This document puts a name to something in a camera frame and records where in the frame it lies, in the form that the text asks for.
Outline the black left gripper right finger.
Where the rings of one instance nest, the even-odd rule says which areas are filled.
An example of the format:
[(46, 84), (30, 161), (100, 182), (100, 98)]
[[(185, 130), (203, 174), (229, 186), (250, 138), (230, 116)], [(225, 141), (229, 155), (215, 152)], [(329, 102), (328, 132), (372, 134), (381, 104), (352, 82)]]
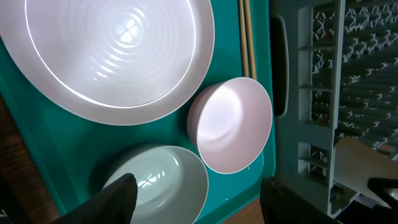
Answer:
[(339, 224), (273, 177), (262, 180), (259, 201), (265, 224)]

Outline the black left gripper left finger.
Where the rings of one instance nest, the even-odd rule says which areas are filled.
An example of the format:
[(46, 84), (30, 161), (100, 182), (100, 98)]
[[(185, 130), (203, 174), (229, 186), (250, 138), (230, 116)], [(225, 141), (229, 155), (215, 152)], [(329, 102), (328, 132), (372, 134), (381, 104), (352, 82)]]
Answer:
[(93, 198), (54, 220), (56, 224), (130, 223), (136, 209), (137, 182), (127, 173), (109, 184)]

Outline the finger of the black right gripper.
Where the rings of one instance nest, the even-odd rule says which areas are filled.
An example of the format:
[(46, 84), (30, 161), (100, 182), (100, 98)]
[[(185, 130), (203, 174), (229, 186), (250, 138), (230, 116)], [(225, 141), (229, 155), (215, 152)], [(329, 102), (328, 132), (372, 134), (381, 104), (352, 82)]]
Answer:
[(371, 177), (368, 180), (368, 189), (383, 201), (397, 201), (397, 179)]

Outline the grey bowl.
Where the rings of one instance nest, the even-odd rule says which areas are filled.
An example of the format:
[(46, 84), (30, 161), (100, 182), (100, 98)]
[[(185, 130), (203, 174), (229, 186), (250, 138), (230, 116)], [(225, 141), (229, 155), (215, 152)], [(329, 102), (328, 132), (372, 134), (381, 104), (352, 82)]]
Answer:
[(142, 144), (128, 149), (111, 166), (104, 186), (131, 173), (137, 182), (131, 223), (192, 224), (209, 191), (206, 165), (180, 146)]

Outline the grey dishwasher rack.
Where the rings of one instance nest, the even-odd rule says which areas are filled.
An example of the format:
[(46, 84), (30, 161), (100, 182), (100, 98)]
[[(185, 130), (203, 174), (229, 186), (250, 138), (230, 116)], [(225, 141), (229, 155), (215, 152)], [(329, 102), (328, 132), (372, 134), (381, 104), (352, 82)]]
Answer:
[(397, 178), (397, 2), (272, 1), (276, 177), (335, 218)]

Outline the teal plastic tray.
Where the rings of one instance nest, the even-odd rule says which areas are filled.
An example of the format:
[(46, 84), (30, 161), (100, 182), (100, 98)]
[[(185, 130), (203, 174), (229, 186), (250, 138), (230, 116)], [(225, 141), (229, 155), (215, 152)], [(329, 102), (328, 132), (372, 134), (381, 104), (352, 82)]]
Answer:
[[(177, 111), (157, 121), (112, 126), (89, 121), (59, 107), (19, 71), (1, 40), (1, 96), (18, 127), (32, 162), (61, 215), (102, 189), (112, 163), (130, 147), (145, 143), (185, 147), (188, 111), (206, 87), (241, 77), (237, 1), (211, 1), (215, 49), (206, 78)], [(257, 80), (272, 101), (269, 1), (251, 1)], [(208, 200), (197, 223), (219, 223), (259, 196), (264, 177), (275, 173), (275, 131), (260, 156), (244, 170), (223, 175), (208, 169)]]

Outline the pink bowl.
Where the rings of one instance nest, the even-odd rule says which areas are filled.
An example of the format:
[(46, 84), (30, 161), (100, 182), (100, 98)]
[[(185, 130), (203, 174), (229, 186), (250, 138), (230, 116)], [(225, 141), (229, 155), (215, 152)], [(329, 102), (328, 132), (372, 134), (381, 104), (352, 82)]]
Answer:
[(259, 157), (272, 124), (266, 89), (252, 78), (238, 77), (197, 95), (188, 112), (187, 134), (209, 169), (234, 174)]

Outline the large pink plate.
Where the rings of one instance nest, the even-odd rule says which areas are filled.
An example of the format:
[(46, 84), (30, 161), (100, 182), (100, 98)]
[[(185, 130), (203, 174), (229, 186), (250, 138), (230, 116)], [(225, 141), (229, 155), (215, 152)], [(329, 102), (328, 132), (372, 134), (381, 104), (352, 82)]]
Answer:
[(2, 0), (1, 39), (52, 102), (128, 126), (173, 113), (198, 90), (215, 19), (210, 0)]

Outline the wooden chopstick right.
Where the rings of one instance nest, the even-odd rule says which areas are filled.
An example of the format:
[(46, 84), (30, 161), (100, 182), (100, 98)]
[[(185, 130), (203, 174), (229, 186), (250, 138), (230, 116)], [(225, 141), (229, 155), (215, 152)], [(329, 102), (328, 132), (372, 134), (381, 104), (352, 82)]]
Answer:
[(253, 28), (252, 28), (252, 15), (251, 15), (250, 0), (244, 0), (243, 4), (244, 4), (244, 15), (245, 15), (245, 22), (246, 22), (246, 38), (247, 38), (247, 43), (248, 43), (251, 78), (254, 80), (257, 80), (256, 59), (255, 59), (255, 50), (254, 50), (254, 35), (253, 35)]

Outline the wooden chopstick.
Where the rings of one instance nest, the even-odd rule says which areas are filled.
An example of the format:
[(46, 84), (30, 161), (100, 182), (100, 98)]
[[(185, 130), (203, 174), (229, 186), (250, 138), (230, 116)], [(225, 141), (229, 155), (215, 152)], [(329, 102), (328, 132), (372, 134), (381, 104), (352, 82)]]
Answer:
[(241, 43), (241, 59), (242, 59), (242, 70), (243, 76), (249, 77), (249, 63), (248, 63), (248, 50), (247, 50), (247, 38), (246, 38), (246, 24), (244, 16), (244, 3), (243, 0), (239, 0), (239, 31), (240, 31), (240, 43)]
[(252, 28), (252, 15), (251, 15), (250, 0), (244, 0), (243, 4), (244, 4), (244, 15), (245, 15), (245, 22), (246, 22), (246, 38), (247, 38), (247, 43), (248, 43), (251, 78), (254, 80), (257, 80), (256, 59), (255, 59), (255, 50), (254, 50), (254, 35), (253, 35), (253, 28)]

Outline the wooden chopstick left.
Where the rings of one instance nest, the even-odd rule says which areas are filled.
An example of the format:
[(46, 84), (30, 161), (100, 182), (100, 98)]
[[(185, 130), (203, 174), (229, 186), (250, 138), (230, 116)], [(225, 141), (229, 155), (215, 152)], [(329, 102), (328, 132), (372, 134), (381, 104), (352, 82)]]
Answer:
[(243, 76), (249, 77), (249, 63), (248, 63), (248, 50), (247, 50), (247, 38), (246, 38), (246, 24), (244, 16), (244, 3), (243, 0), (239, 0), (239, 31), (240, 31), (240, 43), (241, 43), (241, 59), (242, 59), (242, 70)]

